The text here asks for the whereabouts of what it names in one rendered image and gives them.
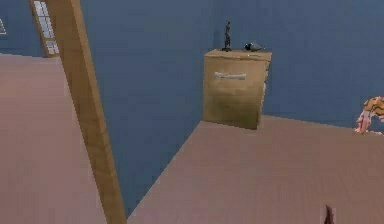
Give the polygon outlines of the dark slender statuette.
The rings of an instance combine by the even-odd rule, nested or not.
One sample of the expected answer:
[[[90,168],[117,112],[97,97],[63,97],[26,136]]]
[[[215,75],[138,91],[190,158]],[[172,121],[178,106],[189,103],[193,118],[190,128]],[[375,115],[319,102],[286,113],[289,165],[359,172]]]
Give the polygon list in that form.
[[[231,36],[230,36],[230,21],[227,21],[226,22],[226,26],[225,26],[225,39],[224,39],[224,47],[221,49],[221,51],[231,51]]]

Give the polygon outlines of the dark red thin object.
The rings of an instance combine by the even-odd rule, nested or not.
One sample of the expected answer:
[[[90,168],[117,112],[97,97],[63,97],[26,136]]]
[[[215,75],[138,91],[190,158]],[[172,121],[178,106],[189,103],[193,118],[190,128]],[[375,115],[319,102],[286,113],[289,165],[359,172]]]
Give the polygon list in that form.
[[[333,210],[330,206],[326,206],[326,216],[324,219],[324,224],[335,224]]]

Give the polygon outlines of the small grey dark object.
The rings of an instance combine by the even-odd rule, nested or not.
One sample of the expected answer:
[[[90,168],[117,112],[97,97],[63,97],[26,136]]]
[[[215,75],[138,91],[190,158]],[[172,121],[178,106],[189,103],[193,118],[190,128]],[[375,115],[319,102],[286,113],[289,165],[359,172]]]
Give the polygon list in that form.
[[[247,51],[255,52],[255,51],[264,50],[265,47],[260,45],[260,44],[250,42],[250,43],[246,43],[244,45],[244,49],[247,50]]]

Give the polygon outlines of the light wooden cabinet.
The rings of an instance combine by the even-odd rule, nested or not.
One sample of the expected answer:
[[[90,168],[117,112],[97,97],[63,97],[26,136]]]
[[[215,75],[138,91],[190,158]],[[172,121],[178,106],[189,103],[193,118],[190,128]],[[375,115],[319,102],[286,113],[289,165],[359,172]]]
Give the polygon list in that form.
[[[255,130],[261,117],[271,59],[270,51],[206,53],[203,120]]]

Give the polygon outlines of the orange pink chair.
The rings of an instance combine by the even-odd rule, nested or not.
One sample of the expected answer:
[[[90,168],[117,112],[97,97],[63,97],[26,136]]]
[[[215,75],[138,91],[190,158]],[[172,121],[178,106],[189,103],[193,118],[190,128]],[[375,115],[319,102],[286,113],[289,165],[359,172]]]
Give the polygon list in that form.
[[[375,96],[364,102],[362,112],[356,120],[355,131],[360,134],[368,133],[373,117],[384,123],[384,96]]]

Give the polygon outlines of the window with white panes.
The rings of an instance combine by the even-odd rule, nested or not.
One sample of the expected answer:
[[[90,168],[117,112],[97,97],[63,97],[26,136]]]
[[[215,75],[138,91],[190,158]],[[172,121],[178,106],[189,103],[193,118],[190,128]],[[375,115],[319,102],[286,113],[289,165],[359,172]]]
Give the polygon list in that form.
[[[31,6],[32,15],[36,21],[40,34],[45,56],[48,58],[58,57],[59,48],[55,39],[52,22],[49,16],[45,0],[28,0]]]

